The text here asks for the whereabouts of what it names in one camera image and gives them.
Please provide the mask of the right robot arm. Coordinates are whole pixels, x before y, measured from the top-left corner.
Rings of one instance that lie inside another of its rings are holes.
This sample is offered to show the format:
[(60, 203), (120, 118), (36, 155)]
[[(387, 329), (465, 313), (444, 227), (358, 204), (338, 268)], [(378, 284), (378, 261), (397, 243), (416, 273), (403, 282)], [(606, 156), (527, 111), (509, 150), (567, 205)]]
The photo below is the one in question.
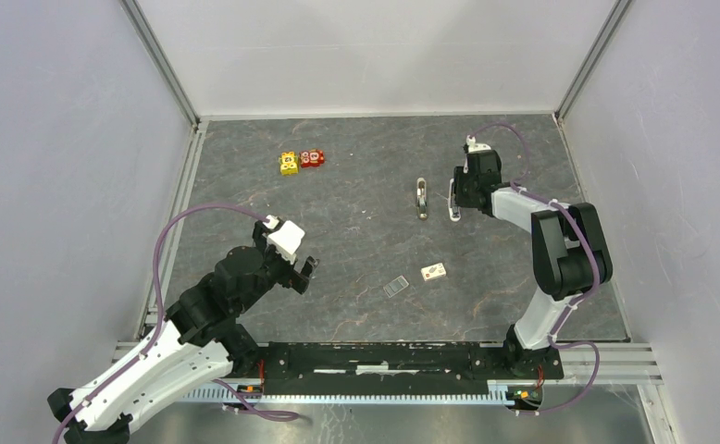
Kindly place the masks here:
[(450, 219), (457, 222), (462, 210), (474, 209), (530, 236), (537, 288), (502, 353), (504, 370), (525, 377), (555, 349), (568, 317), (612, 276), (602, 224), (590, 203), (564, 205), (503, 181), (501, 158), (487, 144), (466, 144), (464, 151), (450, 181)]

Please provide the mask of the white staple box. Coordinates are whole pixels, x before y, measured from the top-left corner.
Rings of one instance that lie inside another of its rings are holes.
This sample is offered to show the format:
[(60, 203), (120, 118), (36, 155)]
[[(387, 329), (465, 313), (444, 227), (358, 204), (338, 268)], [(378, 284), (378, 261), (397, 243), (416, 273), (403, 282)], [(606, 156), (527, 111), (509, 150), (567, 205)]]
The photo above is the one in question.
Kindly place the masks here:
[(420, 270), (420, 272), (425, 282), (438, 278), (444, 278), (447, 275), (446, 268), (443, 263), (425, 266)]

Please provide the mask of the brown white stapler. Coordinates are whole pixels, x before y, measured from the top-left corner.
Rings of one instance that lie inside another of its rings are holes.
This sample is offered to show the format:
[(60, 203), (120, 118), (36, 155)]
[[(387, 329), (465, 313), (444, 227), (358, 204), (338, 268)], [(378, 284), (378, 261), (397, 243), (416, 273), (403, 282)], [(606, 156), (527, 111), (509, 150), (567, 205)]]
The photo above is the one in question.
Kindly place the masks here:
[(420, 220), (428, 219), (428, 184), (424, 178), (416, 180), (416, 211)]

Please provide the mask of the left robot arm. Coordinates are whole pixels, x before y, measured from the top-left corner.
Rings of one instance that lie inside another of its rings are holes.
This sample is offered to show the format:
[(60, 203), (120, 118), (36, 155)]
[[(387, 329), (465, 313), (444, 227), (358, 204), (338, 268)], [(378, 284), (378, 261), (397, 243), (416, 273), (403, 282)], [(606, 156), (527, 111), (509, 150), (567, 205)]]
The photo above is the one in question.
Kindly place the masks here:
[(230, 250), (124, 358), (80, 388), (49, 395), (59, 422), (53, 441), (127, 443), (155, 415), (204, 383), (229, 373), (252, 374), (259, 348), (239, 316), (276, 286), (305, 293), (318, 264), (309, 256), (297, 270), (273, 247)]

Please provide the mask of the grey staple tray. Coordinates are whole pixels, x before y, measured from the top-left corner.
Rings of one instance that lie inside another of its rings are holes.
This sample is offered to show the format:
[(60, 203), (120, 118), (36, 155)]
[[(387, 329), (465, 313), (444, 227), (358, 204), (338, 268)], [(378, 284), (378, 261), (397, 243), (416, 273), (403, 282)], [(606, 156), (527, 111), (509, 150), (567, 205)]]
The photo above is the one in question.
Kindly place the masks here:
[(392, 298), (409, 287), (409, 282), (404, 276), (398, 276), (391, 282), (383, 286), (383, 291), (387, 297)]

